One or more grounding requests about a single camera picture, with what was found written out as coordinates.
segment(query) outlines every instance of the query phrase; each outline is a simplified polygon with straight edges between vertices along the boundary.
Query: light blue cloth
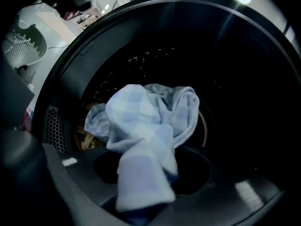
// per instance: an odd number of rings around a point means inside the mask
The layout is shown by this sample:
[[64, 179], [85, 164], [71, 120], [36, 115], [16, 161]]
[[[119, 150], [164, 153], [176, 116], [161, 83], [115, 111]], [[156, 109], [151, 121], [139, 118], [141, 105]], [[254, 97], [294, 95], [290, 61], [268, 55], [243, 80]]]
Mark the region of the light blue cloth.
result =
[[89, 111], [85, 130], [123, 153], [116, 210], [138, 210], [175, 200], [169, 179], [178, 175], [174, 149], [193, 133], [199, 98], [191, 87], [126, 85]]

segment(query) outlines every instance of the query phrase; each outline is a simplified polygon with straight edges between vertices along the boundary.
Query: laundry basket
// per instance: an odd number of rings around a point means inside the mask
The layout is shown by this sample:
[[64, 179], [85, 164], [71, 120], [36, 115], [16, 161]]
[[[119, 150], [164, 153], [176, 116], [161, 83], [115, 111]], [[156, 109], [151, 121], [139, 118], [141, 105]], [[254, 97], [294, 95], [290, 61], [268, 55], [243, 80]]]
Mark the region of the laundry basket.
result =
[[40, 31], [31, 25], [27, 28], [18, 19], [5, 35], [2, 52], [10, 66], [19, 68], [40, 61], [47, 52], [47, 43]]
[[253, 224], [290, 186], [290, 151], [301, 142], [299, 70], [300, 57], [280, 30], [233, 0], [135, 0], [62, 54], [39, 95], [32, 133], [47, 146], [63, 145], [60, 157], [77, 160], [66, 168], [73, 180], [99, 215], [109, 212], [122, 225], [124, 215], [114, 211], [118, 155], [104, 146], [78, 151], [80, 111], [129, 83], [192, 86], [206, 129], [177, 149], [177, 200], [147, 224]]

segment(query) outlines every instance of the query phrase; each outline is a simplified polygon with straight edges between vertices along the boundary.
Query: towel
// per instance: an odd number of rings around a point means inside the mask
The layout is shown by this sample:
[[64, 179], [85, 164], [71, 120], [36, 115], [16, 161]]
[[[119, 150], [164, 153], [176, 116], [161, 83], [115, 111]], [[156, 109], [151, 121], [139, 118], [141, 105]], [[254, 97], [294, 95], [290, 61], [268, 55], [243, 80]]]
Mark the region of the towel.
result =
[[191, 87], [129, 84], [89, 111], [85, 130], [122, 153], [116, 210], [138, 210], [175, 200], [174, 149], [193, 133], [199, 98]]

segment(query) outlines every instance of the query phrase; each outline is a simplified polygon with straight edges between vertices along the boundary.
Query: brown cloth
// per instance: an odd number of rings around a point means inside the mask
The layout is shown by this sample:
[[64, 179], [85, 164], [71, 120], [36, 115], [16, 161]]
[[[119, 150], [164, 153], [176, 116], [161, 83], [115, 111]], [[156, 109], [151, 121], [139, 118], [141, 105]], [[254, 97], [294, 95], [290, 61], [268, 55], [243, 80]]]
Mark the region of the brown cloth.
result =
[[106, 146], [104, 142], [98, 140], [84, 129], [86, 117], [91, 110], [91, 107], [97, 104], [98, 103], [90, 103], [82, 110], [81, 119], [79, 121], [77, 131], [75, 132], [75, 142], [81, 151], [92, 149], [96, 146]]

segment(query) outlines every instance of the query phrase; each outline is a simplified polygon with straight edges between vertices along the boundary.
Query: perforated vent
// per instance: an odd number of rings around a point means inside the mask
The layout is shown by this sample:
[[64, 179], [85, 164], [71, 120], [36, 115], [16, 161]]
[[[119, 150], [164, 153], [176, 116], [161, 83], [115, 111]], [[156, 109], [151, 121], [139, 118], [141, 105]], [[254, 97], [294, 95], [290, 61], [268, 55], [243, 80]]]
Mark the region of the perforated vent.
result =
[[52, 144], [57, 153], [67, 153], [65, 127], [57, 108], [50, 106], [44, 120], [43, 143]]

